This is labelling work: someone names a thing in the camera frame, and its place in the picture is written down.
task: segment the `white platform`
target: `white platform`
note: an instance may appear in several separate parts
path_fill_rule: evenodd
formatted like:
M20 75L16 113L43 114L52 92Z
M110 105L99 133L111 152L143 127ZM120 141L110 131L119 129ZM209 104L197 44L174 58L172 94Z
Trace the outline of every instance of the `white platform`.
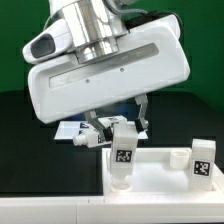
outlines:
M133 188L118 194L110 191L110 149L103 149L103 197L0 199L0 223L224 222L223 173L215 166L211 192L188 191L188 170L177 171L169 167L171 150L138 149Z

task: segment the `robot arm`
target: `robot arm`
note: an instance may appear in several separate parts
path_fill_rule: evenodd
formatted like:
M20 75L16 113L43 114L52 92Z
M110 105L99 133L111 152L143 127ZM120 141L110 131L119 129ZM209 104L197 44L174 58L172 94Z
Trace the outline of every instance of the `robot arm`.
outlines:
M23 49L26 61L36 64L28 76L34 110L44 123L85 113L101 141L112 141L111 172L122 188L132 172L137 133L147 130L146 93L185 81L190 73L178 19L146 23L150 13L121 11L119 0L49 1L56 22ZM119 16L127 13L143 14L145 22L128 29ZM141 105L135 126L115 124L112 134L95 109L132 97Z

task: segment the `white block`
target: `white block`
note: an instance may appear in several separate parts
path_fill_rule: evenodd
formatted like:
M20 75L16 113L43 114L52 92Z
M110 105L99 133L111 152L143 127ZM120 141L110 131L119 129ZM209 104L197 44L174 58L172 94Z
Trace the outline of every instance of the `white block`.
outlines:
M215 141L194 139L190 163L189 189L212 190L216 153Z

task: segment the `cable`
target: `cable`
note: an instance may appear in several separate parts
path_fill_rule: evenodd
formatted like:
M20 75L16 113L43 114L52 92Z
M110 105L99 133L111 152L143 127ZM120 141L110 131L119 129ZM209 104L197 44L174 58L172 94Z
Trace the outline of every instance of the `cable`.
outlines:
M129 14L144 14L147 15L148 12L142 9L129 9L129 10L120 10L114 8L109 0L102 0L106 8L113 14L118 16L129 15Z
M46 21L46 23L44 24L43 31L47 29L47 26L48 26L50 20L51 20L51 17L49 16L48 19L47 19L47 21Z

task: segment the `metal cylinder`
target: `metal cylinder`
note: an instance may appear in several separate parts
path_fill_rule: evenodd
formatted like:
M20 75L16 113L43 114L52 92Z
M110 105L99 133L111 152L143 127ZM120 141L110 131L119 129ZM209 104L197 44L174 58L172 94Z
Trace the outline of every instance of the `metal cylinder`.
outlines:
M57 12L64 18L73 37L73 47L80 63L119 51L116 38L127 34L119 16L110 13L102 0L80 0Z

